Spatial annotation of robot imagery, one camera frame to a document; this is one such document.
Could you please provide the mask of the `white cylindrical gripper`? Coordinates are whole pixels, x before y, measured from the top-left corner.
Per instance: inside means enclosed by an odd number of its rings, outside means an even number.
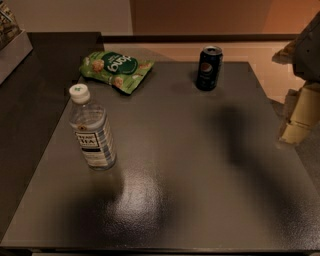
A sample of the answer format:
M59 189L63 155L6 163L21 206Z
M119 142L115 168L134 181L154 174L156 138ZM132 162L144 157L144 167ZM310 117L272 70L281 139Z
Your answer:
M283 107L279 140L300 144L320 121L320 12L272 61L291 64L295 76L306 82L298 91L289 90Z

